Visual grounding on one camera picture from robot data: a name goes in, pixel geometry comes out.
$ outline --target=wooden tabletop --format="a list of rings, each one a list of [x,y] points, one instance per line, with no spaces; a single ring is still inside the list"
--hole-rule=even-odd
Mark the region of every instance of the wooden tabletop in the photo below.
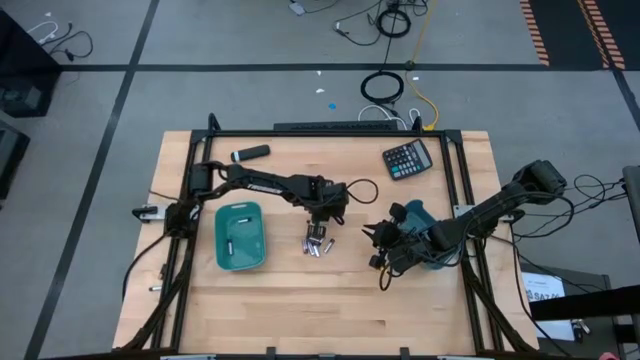
[[[189,136],[189,132],[165,133],[152,190],[178,196]],[[491,145],[486,132],[463,132],[463,137],[473,193],[476,202],[481,202],[500,190]],[[452,216],[438,139],[423,139],[433,159],[430,170],[401,181],[391,180],[381,153],[411,140],[216,137],[213,160],[228,163],[232,151],[268,144],[271,155],[242,165],[282,176],[320,174],[335,182],[370,178],[378,184],[380,196],[371,205],[351,201],[344,226],[330,222],[327,237],[335,238],[336,243],[319,259],[302,254],[301,239],[309,214],[278,196],[236,190],[206,203],[180,352],[261,354],[266,347],[275,346],[279,354],[383,355],[398,354],[400,347],[409,347],[415,355],[473,354],[459,267],[438,271],[414,267],[393,279],[387,292],[381,292],[379,272],[368,266],[375,249],[360,229],[363,224],[388,219],[393,202],[420,199],[436,219]],[[458,196],[464,203],[452,145],[450,149]],[[219,183],[216,177],[214,184]],[[373,195],[371,185],[366,183],[351,190],[361,199]],[[244,201],[255,201],[262,208],[267,260],[255,270],[226,272],[215,260],[214,215],[220,206]],[[149,202],[168,203],[153,195]],[[137,252],[161,233],[160,223],[142,225]],[[508,237],[506,226],[500,225],[496,235]],[[148,288],[160,284],[158,272],[168,248],[166,240],[132,271],[114,346],[130,340],[158,303],[159,293]],[[535,329],[519,302],[511,247],[489,240],[486,253],[497,305],[522,337],[538,347]],[[491,347],[486,312],[479,300],[478,304],[485,346]],[[174,313],[172,307],[163,344],[169,342]]]

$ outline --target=teal object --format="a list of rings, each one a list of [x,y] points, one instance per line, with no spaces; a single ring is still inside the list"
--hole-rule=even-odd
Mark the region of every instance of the teal object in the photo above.
[[[422,200],[409,201],[404,207],[407,209],[407,219],[402,224],[400,224],[400,230],[406,232],[413,230],[414,233],[419,234],[422,232],[426,232],[436,223],[436,219],[434,219],[433,216],[431,216],[431,214],[429,214],[427,210],[424,209]],[[455,253],[448,258],[442,259],[442,262],[446,263],[453,256],[455,256]],[[433,263],[422,263],[421,265],[425,269],[438,270],[442,268],[442,265]]]
[[[223,270],[252,269],[267,257],[262,210],[254,202],[221,207],[216,212],[215,236],[216,261]]]

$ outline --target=white paper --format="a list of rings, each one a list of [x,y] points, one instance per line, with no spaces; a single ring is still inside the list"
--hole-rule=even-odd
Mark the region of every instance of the white paper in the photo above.
[[[523,272],[522,281],[524,281],[529,302],[564,297],[562,280],[554,276]],[[570,320],[537,321],[537,323],[552,339],[575,341]],[[537,328],[536,336],[545,338]]]

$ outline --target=calculator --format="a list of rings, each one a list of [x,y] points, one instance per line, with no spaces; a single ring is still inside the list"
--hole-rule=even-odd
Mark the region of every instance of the calculator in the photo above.
[[[389,149],[382,153],[393,180],[419,174],[432,166],[431,157],[421,140]]]

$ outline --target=gray floor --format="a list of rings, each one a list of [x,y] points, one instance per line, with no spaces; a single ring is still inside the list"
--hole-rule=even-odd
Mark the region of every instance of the gray floor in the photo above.
[[[5,2],[5,9],[25,28],[46,20],[49,11],[56,21],[87,27],[96,45],[83,62],[89,64],[127,63],[149,4],[148,0]],[[141,62],[382,60],[383,42],[357,48],[331,31],[332,19],[372,2],[343,1],[330,11],[303,17],[295,17],[286,3],[161,0]],[[304,3],[309,8],[315,5]],[[421,61],[536,63],[518,11],[517,2],[509,0],[487,0],[482,6],[472,0],[441,1]],[[365,19],[357,18],[348,26],[354,36],[375,35],[365,24]],[[420,25],[421,20],[415,20],[407,38],[394,42],[391,61],[411,56]],[[120,312],[122,276],[140,230],[130,210],[147,197],[164,131],[203,127],[209,112],[216,113],[225,129],[354,119],[367,105],[359,91],[367,74],[137,73],[41,356],[110,348]],[[625,75],[632,89],[640,92],[640,74]],[[440,108],[439,129],[489,131],[503,183],[537,158],[551,160],[568,179],[590,173],[616,181],[623,166],[640,164],[640,132],[610,73],[431,71],[413,76]],[[122,78],[122,73],[65,73],[46,117],[9,120],[32,142],[0,211],[0,273],[12,295],[0,300],[4,358],[24,355]],[[389,86],[380,81],[370,87],[382,94]],[[325,92],[316,93],[319,88]],[[335,110],[329,109],[330,103]],[[407,92],[397,109],[406,117],[411,107],[430,118],[429,109]],[[579,199],[576,194],[569,196]],[[633,259],[640,256],[640,247],[625,201],[581,214],[552,237],[527,240],[522,251],[540,264],[609,274],[614,286],[637,284],[640,264]],[[526,231],[537,221],[528,219],[516,230]]]

